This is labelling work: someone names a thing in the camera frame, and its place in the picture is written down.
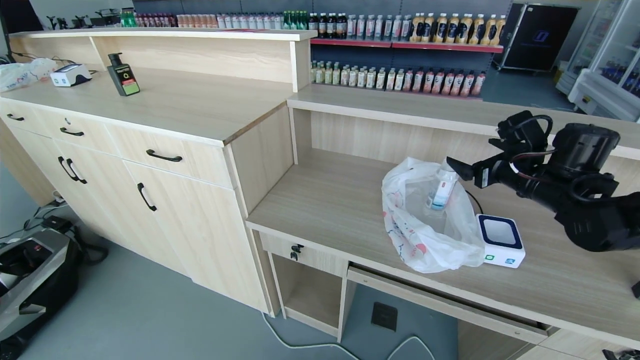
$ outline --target white cable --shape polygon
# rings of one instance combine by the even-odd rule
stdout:
[[[340,344],[334,344],[334,343],[323,343],[323,344],[313,344],[313,345],[289,345],[287,344],[281,337],[280,335],[278,335],[278,333],[275,331],[275,329],[273,328],[272,324],[269,322],[269,320],[267,320],[267,315],[265,313],[262,313],[262,319],[264,319],[264,322],[267,323],[267,326],[269,327],[269,329],[271,329],[271,332],[273,333],[273,335],[276,337],[276,339],[278,339],[278,341],[284,345],[287,348],[290,349],[297,349],[297,348],[319,348],[319,347],[335,347],[335,348],[339,348],[340,350],[342,350],[345,354],[347,354],[348,356],[350,356],[352,359],[354,360],[360,360],[359,357],[357,357],[356,355],[353,355],[352,352],[350,352],[349,350],[347,350],[346,348],[344,348],[342,345]],[[416,339],[420,342],[420,344],[422,344],[422,346],[427,350],[427,352],[429,353],[429,355],[431,356],[431,358],[433,360],[436,360],[435,356],[433,356],[433,353],[431,352],[431,350],[429,349],[429,347],[416,335],[412,335],[409,336],[408,338],[406,338],[402,343],[400,343],[400,345],[396,346],[396,348],[391,352],[391,354],[389,354],[389,356],[387,357],[387,360],[391,360],[391,357],[393,355],[396,354],[396,352],[398,350],[400,350],[401,347],[404,346],[404,344],[408,343],[409,341]]]

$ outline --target cable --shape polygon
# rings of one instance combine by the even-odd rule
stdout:
[[[467,194],[469,194],[469,196],[471,196],[472,199],[475,200],[476,204],[478,205],[478,209],[480,209],[480,214],[484,215],[484,210],[482,209],[482,205],[480,205],[480,202],[478,201],[478,199],[476,199],[474,194],[470,193],[468,190],[465,190],[465,191],[467,192]]]
[[[271,329],[271,332],[273,333],[273,335],[276,337],[276,339],[278,339],[278,341],[284,345],[287,348],[290,349],[299,349],[299,348],[319,348],[319,347],[335,347],[335,348],[339,348],[340,350],[342,350],[345,354],[347,354],[348,356],[350,356],[352,359],[354,360],[360,360],[359,357],[357,357],[356,355],[354,355],[352,352],[350,352],[349,350],[347,350],[346,348],[344,348],[342,345],[340,344],[334,344],[334,343],[323,343],[323,344],[313,344],[313,345],[289,345],[287,344],[281,337],[280,335],[278,335],[278,333],[275,331],[275,329],[273,328],[272,324],[267,320],[267,315],[265,313],[262,313],[262,319],[264,319],[264,322],[267,323],[267,326],[269,327],[269,329]],[[433,353],[431,352],[431,350],[429,349],[429,347],[416,335],[412,335],[409,336],[408,338],[406,338],[402,343],[400,343],[400,345],[396,346],[396,348],[391,352],[391,354],[389,354],[389,356],[387,357],[387,360],[391,360],[391,357],[393,355],[396,354],[396,352],[398,350],[400,350],[400,348],[402,346],[404,346],[404,344],[406,344],[407,342],[409,342],[410,340],[416,339],[418,340],[422,346],[427,350],[427,352],[429,353],[429,355],[431,356],[431,358],[433,360],[435,360],[435,356],[433,356]]]

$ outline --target black cable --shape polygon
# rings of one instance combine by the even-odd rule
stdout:
[[[474,194],[470,193],[468,190],[465,190],[465,191],[467,192],[467,194],[469,194],[469,196],[471,196],[472,199],[475,200],[476,204],[478,205],[478,209],[480,209],[480,214],[484,215],[484,210],[482,209],[482,205],[480,205],[480,202],[478,201],[478,199],[476,199]]]

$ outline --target white plastic bag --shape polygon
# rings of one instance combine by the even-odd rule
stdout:
[[[484,241],[469,197],[459,183],[441,215],[444,233],[436,232],[414,216],[421,216],[417,212],[427,196],[415,185],[434,179],[439,168],[438,163],[406,158],[382,180],[387,234],[404,263],[422,273],[457,269],[462,265],[480,266],[484,261]]]
[[[39,58],[30,63],[0,65],[0,92],[22,88],[49,79],[58,65],[51,59]]]

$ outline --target electronic device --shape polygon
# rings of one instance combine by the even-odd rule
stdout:
[[[546,131],[538,120],[547,121]],[[567,237],[583,249],[640,248],[640,192],[611,197],[618,182],[612,174],[600,173],[620,134],[571,123],[557,132],[550,150],[552,126],[549,116],[517,113],[498,123],[499,139],[489,139],[502,153],[473,165],[453,158],[447,162],[479,188],[501,183],[553,211]],[[550,158],[544,163],[546,155]]]
[[[92,79],[89,69],[83,64],[70,64],[62,67],[50,75],[54,86],[76,86]]]

